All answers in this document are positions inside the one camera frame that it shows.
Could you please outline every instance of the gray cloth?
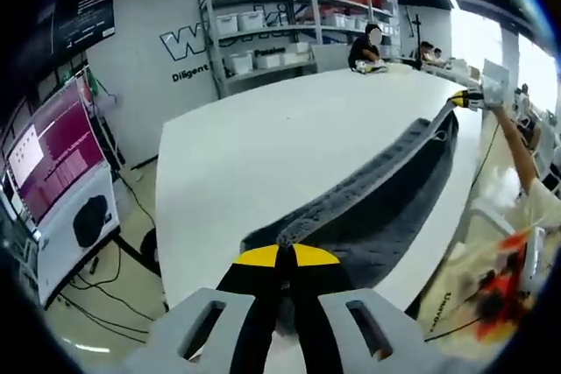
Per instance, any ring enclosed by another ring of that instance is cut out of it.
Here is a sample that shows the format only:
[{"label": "gray cloth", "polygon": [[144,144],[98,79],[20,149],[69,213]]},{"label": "gray cloth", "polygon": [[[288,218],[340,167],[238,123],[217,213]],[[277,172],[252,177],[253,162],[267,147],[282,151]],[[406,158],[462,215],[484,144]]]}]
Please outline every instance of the gray cloth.
[{"label": "gray cloth", "polygon": [[[438,138],[427,133],[429,127],[427,120],[415,121],[383,153],[329,192],[244,238],[242,251],[305,243],[335,254],[355,287],[375,286],[405,254],[450,175],[458,121],[451,112],[438,127]],[[417,154],[371,191],[419,142],[424,145]]]}]

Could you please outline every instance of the computer screen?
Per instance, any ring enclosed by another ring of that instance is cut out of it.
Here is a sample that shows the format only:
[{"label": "computer screen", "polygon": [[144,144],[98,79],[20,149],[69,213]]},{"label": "computer screen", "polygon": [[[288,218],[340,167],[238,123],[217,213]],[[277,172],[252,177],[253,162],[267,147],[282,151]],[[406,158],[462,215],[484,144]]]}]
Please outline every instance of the computer screen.
[{"label": "computer screen", "polygon": [[82,78],[74,79],[32,116],[8,154],[22,202],[38,223],[103,154],[82,106]]}]

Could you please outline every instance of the white robot part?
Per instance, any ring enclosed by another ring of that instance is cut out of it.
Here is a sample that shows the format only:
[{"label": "white robot part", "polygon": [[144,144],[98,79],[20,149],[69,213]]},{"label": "white robot part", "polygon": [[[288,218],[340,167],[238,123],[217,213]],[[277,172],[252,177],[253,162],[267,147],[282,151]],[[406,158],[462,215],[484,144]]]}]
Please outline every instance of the white robot part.
[{"label": "white robot part", "polygon": [[538,295],[545,283],[545,279],[540,273],[544,239],[545,229],[532,229],[532,233],[526,243],[526,253],[520,276],[519,291],[524,295]]},{"label": "white robot part", "polygon": [[387,66],[384,60],[376,60],[376,61],[365,61],[365,60],[357,60],[357,71],[362,74],[382,74],[387,72]]}]

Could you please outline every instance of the person's arm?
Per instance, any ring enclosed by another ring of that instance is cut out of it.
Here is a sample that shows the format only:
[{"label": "person's arm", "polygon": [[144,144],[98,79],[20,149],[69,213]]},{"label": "person's arm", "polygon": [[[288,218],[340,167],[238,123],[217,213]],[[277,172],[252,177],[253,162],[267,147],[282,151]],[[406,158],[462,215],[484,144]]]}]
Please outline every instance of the person's arm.
[{"label": "person's arm", "polygon": [[534,160],[528,149],[524,146],[516,126],[508,118],[507,112],[502,107],[499,107],[493,109],[493,113],[497,117],[497,122],[501,126],[507,140],[508,149],[510,149],[512,159],[515,162],[516,172],[518,173],[522,188],[528,193],[532,182],[537,178]]},{"label": "person's arm", "polygon": [[369,61],[378,61],[378,60],[380,60],[380,57],[379,57],[377,54],[371,52],[370,50],[363,49],[363,50],[362,50],[362,54],[363,54]]}]

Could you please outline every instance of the desk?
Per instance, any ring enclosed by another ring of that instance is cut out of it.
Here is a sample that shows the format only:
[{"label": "desk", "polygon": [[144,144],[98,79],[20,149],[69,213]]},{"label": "desk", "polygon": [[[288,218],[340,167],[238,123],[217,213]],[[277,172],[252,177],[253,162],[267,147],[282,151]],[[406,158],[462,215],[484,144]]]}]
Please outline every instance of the desk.
[{"label": "desk", "polygon": [[453,81],[456,82],[466,88],[469,87],[478,87],[480,85],[480,83],[472,78],[470,78],[469,76],[465,75],[465,74],[457,74],[456,72],[449,70],[449,69],[444,69],[443,67],[438,67],[438,66],[431,66],[431,65],[426,65],[423,64],[423,67],[421,68],[421,70],[423,72],[426,72],[427,74],[433,74],[435,76],[439,76],[441,78],[444,78],[448,81]]},{"label": "desk", "polygon": [[[344,69],[256,88],[166,123],[156,216],[169,306],[200,287],[215,287],[244,236],[329,190],[415,119],[434,118],[460,89],[421,72]],[[478,164],[481,114],[458,109],[456,115],[451,176],[406,255],[375,287],[401,310],[446,252]],[[292,372],[304,372],[299,347],[275,334],[266,372],[288,372],[287,361],[275,361],[293,352]]]},{"label": "desk", "polygon": [[[88,199],[103,196],[107,201],[105,224],[87,249],[77,242],[73,222]],[[61,196],[39,223],[41,233],[37,256],[39,302],[48,307],[77,270],[120,232],[113,195],[110,166],[105,161],[94,166]]]}]

